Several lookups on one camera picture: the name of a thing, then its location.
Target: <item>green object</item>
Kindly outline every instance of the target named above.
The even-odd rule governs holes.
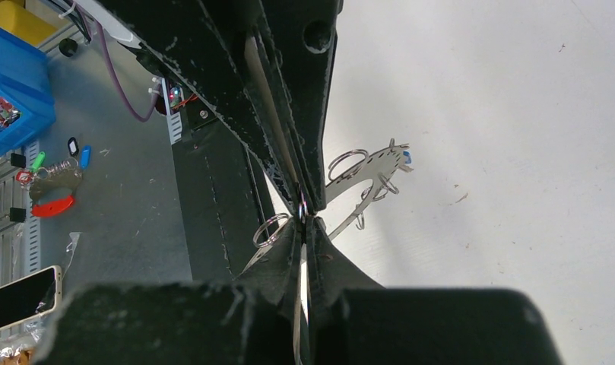
[[[39,152],[39,155],[36,156],[36,160],[34,160],[34,162],[32,163],[32,167],[30,168],[30,171],[32,173],[35,173],[39,169],[39,167],[43,165],[44,160],[45,160],[45,152],[41,151]]]

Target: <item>white smartphone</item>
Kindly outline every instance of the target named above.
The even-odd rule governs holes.
[[[50,266],[0,287],[0,330],[52,312],[61,284],[61,268]]]

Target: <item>blue plastic bin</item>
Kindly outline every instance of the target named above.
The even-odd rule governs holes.
[[[0,97],[21,112],[0,131],[0,156],[32,141],[56,119],[47,56],[1,28]]]

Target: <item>purple cable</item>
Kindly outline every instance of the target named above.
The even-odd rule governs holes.
[[[140,122],[148,121],[153,115],[153,111],[155,110],[155,104],[157,103],[157,95],[153,94],[151,98],[151,107],[148,110],[146,116],[140,116],[137,114],[135,109],[132,107],[128,98],[126,97],[124,90],[122,89],[122,85],[119,83],[119,79],[117,78],[117,74],[115,73],[115,68],[113,67],[113,61],[110,59],[110,54],[108,53],[108,46],[106,45],[106,36],[103,35],[103,27],[99,24],[98,21],[94,21],[97,25],[97,32],[99,34],[99,39],[101,41],[101,50],[103,52],[103,61],[106,63],[106,68],[108,68],[108,73],[110,74],[110,78],[113,80],[113,84],[119,93],[119,96],[122,98],[124,105],[128,108],[128,111]]]

